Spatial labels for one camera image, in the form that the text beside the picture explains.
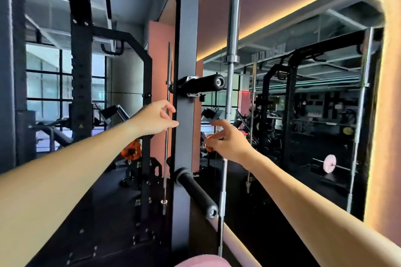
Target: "warm glowing light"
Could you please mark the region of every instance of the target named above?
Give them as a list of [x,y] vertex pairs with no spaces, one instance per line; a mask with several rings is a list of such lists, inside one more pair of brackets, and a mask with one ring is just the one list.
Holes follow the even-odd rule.
[[[280,9],[266,16],[247,29],[240,30],[239,38],[242,39],[253,32],[272,24],[273,22],[288,16],[298,9],[307,6],[317,0],[299,0],[291,6]],[[399,162],[399,138],[400,129],[398,122],[399,101],[401,92],[401,0],[379,0],[386,17],[386,27],[381,61],[378,97],[376,104],[376,117],[374,123],[374,139],[371,153],[368,192],[365,207],[365,223],[387,236],[395,243],[401,245],[400,229],[395,228],[399,224],[401,213]],[[203,59],[208,55],[224,48],[225,39],[218,45],[198,55]]]

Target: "forearm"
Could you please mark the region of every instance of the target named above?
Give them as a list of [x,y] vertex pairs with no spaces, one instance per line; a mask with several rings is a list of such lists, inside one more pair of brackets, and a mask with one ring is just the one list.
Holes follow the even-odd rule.
[[136,135],[123,123],[0,176],[2,265],[23,267]]
[[244,158],[322,266],[401,266],[400,248],[253,150]]

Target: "pink cushion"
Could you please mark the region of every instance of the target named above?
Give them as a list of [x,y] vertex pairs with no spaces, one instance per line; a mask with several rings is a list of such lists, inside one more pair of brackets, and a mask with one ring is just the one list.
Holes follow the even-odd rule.
[[231,266],[222,257],[218,257],[217,255],[204,254],[183,261],[176,267],[231,267]]

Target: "hand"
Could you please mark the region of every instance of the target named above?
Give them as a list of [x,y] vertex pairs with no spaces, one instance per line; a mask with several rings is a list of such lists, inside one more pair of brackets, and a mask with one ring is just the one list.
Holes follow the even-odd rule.
[[167,100],[159,100],[143,107],[127,123],[134,127],[137,137],[157,134],[168,128],[177,127],[178,121],[171,120],[165,108],[172,113],[176,111],[174,106]]
[[253,148],[241,131],[226,120],[215,120],[211,125],[221,126],[224,130],[205,139],[204,143],[212,147],[222,157],[244,164],[244,160],[252,152]]

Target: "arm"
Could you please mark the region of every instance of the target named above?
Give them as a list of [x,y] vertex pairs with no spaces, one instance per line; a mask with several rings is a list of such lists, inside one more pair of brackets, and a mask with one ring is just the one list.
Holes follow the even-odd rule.
[[401,249],[254,150],[225,120],[205,143],[252,172],[322,267],[401,266]]
[[178,126],[154,102],[128,121],[0,176],[2,266],[23,267],[133,139]]

